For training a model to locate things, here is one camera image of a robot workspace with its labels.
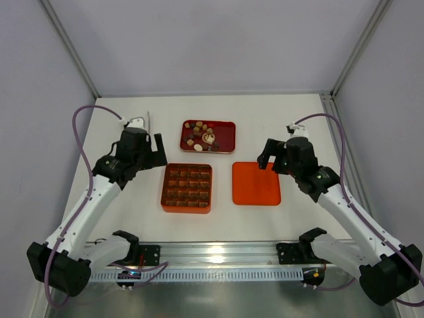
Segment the white oval chocolate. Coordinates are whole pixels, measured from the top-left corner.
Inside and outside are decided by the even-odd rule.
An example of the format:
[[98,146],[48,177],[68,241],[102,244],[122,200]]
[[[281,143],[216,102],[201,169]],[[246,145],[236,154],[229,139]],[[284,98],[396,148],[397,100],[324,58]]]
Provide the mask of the white oval chocolate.
[[202,145],[200,145],[200,144],[195,144],[195,145],[194,145],[194,149],[195,149],[196,151],[201,152],[201,151],[203,150],[203,147],[202,147]]

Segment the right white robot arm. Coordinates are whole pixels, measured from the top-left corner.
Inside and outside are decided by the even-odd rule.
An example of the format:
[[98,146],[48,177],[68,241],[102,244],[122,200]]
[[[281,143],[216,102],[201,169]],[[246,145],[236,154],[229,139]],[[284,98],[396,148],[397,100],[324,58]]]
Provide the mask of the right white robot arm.
[[322,166],[313,145],[305,137],[287,141],[269,138],[258,157],[261,170],[274,157],[272,171],[291,176],[301,192],[329,212],[356,243],[342,243],[325,230],[315,228],[300,236],[316,258],[328,261],[357,280],[377,305],[385,305],[423,281],[423,255],[414,245],[403,245],[385,231],[344,187],[341,177]]

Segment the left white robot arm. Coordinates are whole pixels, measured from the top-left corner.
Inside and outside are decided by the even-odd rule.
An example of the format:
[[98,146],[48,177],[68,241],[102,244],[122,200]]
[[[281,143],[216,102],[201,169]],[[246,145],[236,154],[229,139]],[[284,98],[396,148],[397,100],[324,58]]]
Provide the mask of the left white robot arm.
[[139,239],[118,230],[97,246],[85,243],[110,204],[138,172],[168,163],[161,134],[127,127],[111,152],[96,162],[89,185],[62,224],[45,240],[33,242],[26,255],[34,277],[70,297],[79,295],[90,276],[117,263],[130,265],[140,254]]

